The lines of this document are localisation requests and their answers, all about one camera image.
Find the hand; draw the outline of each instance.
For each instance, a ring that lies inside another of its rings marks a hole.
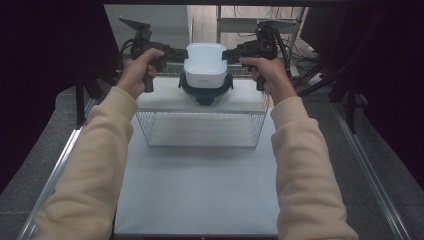
[[[264,89],[268,92],[274,104],[277,105],[289,97],[297,96],[293,85],[284,68],[284,64],[279,59],[268,60],[265,58],[240,58],[240,62],[245,65],[255,66],[252,68],[253,79],[256,80],[262,75],[266,81]]]
[[[121,79],[116,84],[117,87],[129,93],[134,99],[137,99],[144,92],[143,77],[146,73],[156,77],[156,68],[148,63],[156,57],[163,56],[163,52],[151,48],[139,56],[136,60],[127,60],[124,65],[124,72]]]

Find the white device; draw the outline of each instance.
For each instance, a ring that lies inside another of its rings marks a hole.
[[[184,60],[187,84],[193,88],[219,88],[227,76],[227,60],[222,52],[227,50],[219,43],[191,43],[187,46],[188,59]]]

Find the controller handle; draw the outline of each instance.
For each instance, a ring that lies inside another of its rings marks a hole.
[[[154,88],[153,88],[153,77],[150,76],[149,74],[147,74],[147,71],[144,74],[143,83],[144,83],[144,92],[145,93],[151,93],[151,92],[154,91]]]
[[[265,91],[264,85],[265,85],[265,78],[262,77],[262,75],[259,75],[259,77],[256,79],[256,90]]]

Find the aluminum rail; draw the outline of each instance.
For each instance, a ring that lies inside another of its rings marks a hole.
[[[411,236],[406,230],[405,224],[396,209],[393,200],[390,198],[386,189],[380,181],[376,171],[374,170],[371,161],[368,159],[367,154],[365,153],[361,142],[355,134],[352,134],[348,125],[346,124],[345,115],[341,104],[333,103],[333,110],[336,114],[337,120],[340,123],[340,126],[343,129],[343,132],[346,135],[346,138],[352,147],[352,150],[358,160],[358,163],[365,175],[365,178],[368,181],[371,190],[374,193],[374,196],[380,205],[380,208],[389,223],[390,228],[393,231],[393,234],[398,240],[411,240]]]
[[[85,114],[87,115],[90,112],[91,108],[96,104],[97,104],[97,99],[90,99],[85,107]],[[46,182],[46,185],[41,191],[41,194],[38,197],[34,207],[32,208],[32,211],[29,214],[24,227],[22,228],[21,232],[18,235],[18,238],[17,238],[18,240],[29,240],[35,236],[37,232],[37,226],[35,226],[34,224],[35,214],[43,206],[43,203],[47,200],[47,198],[51,196],[52,193],[54,192],[56,182],[62,175],[63,169],[66,166],[66,162],[68,161],[69,155],[83,128],[84,127],[76,128],[72,131],[71,136],[68,139],[68,142],[66,143],[62,153],[60,154],[57,160],[55,167],[53,168],[52,173],[50,174],[49,179]]]

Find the cuff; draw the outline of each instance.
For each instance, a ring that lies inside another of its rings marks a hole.
[[[272,109],[271,117],[274,120],[275,129],[295,120],[309,118],[300,97],[287,98],[278,103]]]
[[[116,111],[124,115],[128,120],[134,117],[138,106],[127,92],[118,88],[112,87],[105,100],[100,104],[101,107]]]

